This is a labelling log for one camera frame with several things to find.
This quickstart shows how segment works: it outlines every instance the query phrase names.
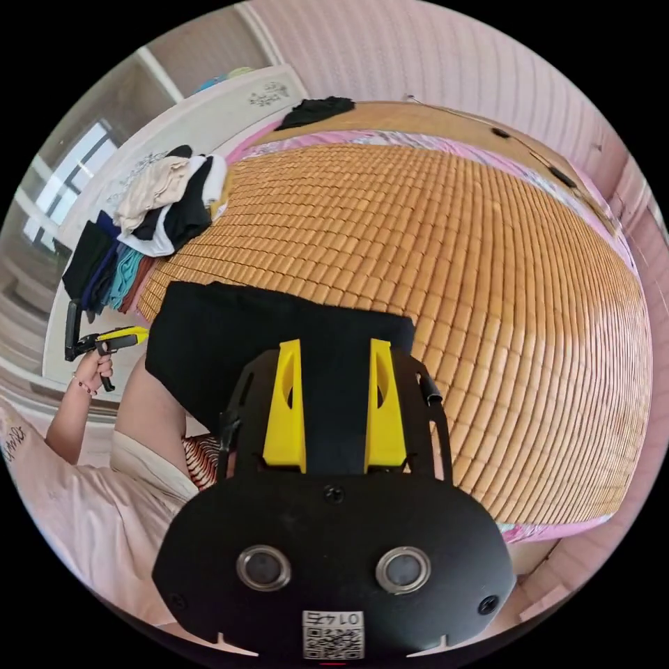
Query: window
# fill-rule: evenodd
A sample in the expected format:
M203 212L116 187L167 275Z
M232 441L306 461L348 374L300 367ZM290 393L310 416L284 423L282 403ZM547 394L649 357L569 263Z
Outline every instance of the window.
M47 179L35 204L56 225L60 225L93 175L108 161L118 146L105 121L98 121L62 159ZM29 217L23 232L34 244L55 251L54 238L35 218Z

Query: bracelet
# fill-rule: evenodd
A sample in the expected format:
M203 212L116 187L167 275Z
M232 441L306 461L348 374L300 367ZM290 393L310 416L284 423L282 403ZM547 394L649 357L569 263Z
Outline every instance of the bracelet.
M77 385L85 390L91 397L95 397L98 394L95 390L91 390L83 381L80 381L76 374L72 375L72 380L76 381Z

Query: screw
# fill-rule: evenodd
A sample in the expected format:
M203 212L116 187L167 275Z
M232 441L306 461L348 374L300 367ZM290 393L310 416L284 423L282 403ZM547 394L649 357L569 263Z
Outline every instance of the screw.
M500 598L496 594L492 594L490 597L486 597L479 604L479 614L480 615L490 615L500 603Z
M344 501L344 489L341 486L325 486L323 496L330 504L341 504Z
M175 608L178 611L183 611L187 607L186 600L176 592L171 593L168 599L172 608Z

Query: bamboo mat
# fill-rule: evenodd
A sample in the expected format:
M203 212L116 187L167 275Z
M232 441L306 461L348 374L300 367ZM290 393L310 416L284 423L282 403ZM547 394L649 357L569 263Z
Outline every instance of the bamboo mat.
M233 173L225 214L158 263L148 321L174 280L407 314L445 395L456 485L503 523L618 509L649 412L647 313L582 219L502 171L399 146L311 146Z
M580 198L602 217L602 222L611 234L616 235L620 232L614 229L608 220L605 220L606 217L601 212L599 204L590 195L569 161L559 153L508 125L494 122L497 128L506 130L512 136L504 139L491 132L492 122L490 120L471 115L463 117L458 114L460 112L451 114L446 107L432 107L417 102L356 102L355 109L350 112L337 114L318 123L303 125L301 128L270 132L257 139L252 146L327 130L396 130L397 132L416 132L435 137L446 137L515 160L534 169L563 190L573 192L546 167L546 163L554 165L575 182ZM541 160L538 160L532 153L538 155Z

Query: headboard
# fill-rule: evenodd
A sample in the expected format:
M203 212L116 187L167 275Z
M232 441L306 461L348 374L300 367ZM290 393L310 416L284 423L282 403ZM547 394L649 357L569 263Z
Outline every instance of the headboard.
M220 82L179 102L135 133L102 166L61 223L58 241L74 249L88 219L100 209L112 214L120 194L143 164L181 144L212 153L241 142L308 97L289 65L250 72Z

